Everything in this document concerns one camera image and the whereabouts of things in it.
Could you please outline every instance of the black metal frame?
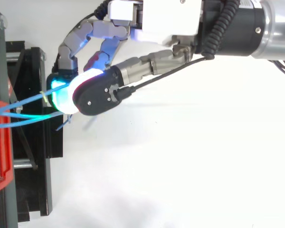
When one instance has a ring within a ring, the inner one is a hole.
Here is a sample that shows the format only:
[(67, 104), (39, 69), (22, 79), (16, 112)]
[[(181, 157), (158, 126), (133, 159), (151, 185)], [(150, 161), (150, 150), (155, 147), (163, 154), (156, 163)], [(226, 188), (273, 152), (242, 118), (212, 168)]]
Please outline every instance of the black metal frame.
[[(6, 51), (20, 52), (18, 61), (7, 64)], [(42, 53), (38, 47), (26, 50), (23, 41), (5, 42), (4, 30), (0, 29), (1, 101), (13, 103), (46, 90)], [(9, 79), (14, 89), (10, 97)], [(53, 111), (44, 100), (39, 100), (25, 105), (22, 113), (48, 114)], [(41, 216), (51, 213), (49, 159), (63, 156), (63, 131), (55, 131), (62, 123), (63, 117), (59, 116), (12, 129), (14, 158), (29, 158), (33, 168), (15, 170), (12, 183), (0, 191), (0, 228), (17, 228), (18, 222), (29, 221), (30, 211), (40, 211)]]
[[(9, 102), (5, 35), (0, 29), (0, 100)], [(17, 228), (15, 180), (0, 191), (0, 228)]]
[[(10, 82), (18, 100), (46, 90), (43, 51), (38, 47), (24, 49), (24, 41), (7, 42), (7, 52), (20, 53), (17, 62), (8, 62)], [(26, 114), (49, 114), (54, 108), (38, 100), (23, 107)], [(56, 128), (63, 117), (12, 129), (14, 159), (29, 158), (32, 169), (15, 170), (18, 221), (29, 221), (30, 211), (47, 216), (52, 211), (49, 159), (62, 157), (63, 131)]]

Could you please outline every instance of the gray metal cylinder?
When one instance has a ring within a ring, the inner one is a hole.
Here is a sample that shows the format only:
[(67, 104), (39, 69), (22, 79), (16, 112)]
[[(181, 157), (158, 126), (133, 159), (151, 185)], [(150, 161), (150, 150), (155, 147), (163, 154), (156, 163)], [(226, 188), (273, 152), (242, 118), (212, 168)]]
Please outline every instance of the gray metal cylinder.
[(262, 0), (265, 31), (254, 58), (285, 60), (285, 0)]

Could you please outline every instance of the red plastic part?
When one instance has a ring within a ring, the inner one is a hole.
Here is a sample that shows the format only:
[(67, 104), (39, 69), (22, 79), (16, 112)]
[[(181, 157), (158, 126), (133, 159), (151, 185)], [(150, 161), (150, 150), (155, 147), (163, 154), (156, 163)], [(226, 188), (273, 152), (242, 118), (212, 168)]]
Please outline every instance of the red plastic part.
[[(0, 101), (0, 108), (8, 105)], [(0, 116), (0, 124), (10, 123), (10, 118)], [(14, 178), (13, 157), (11, 148), (11, 130), (10, 128), (0, 129), (0, 190), (4, 189)]]

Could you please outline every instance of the screw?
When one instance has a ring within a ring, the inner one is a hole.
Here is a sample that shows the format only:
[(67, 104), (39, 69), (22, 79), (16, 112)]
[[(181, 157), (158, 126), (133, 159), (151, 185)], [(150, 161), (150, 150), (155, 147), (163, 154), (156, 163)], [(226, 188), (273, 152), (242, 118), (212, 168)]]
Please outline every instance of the screw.
[(257, 28), (256, 28), (256, 33), (257, 33), (257, 34), (260, 34), (261, 31), (262, 31), (262, 29), (261, 29), (260, 27), (257, 27)]
[(3, 15), (0, 15), (0, 29), (4, 30), (8, 27), (8, 21), (6, 20), (6, 17)]
[(47, 59), (47, 55), (46, 55), (46, 53), (44, 53), (44, 52), (41, 52), (41, 54), (40, 54), (40, 59), (41, 59), (41, 61), (46, 61), (46, 59)]

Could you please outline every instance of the metal rod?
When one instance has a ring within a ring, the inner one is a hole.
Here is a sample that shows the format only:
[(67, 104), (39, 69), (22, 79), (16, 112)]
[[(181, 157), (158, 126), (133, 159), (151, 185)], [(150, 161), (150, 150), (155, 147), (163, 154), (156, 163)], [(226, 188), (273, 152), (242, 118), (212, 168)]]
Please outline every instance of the metal rod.
[(20, 52), (9, 52), (6, 53), (6, 61), (8, 63), (15, 63), (18, 61), (20, 56)]
[(14, 160), (14, 169), (28, 169), (32, 168), (32, 164), (29, 159), (15, 159)]

